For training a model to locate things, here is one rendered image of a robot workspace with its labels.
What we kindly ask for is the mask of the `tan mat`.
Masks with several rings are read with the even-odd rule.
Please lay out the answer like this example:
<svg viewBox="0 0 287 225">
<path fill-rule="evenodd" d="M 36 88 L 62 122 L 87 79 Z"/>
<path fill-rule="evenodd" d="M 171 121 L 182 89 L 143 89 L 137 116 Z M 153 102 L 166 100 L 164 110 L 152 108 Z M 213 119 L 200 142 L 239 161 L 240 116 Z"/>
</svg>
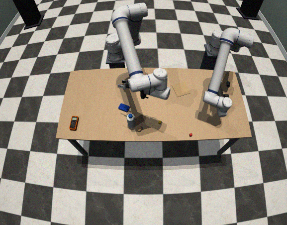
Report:
<svg viewBox="0 0 287 225">
<path fill-rule="evenodd" d="M 173 87 L 177 97 L 190 94 L 190 91 L 189 91 L 187 85 L 185 84 L 185 82 L 174 84 L 174 85 L 172 85 L 172 87 Z"/>
</svg>

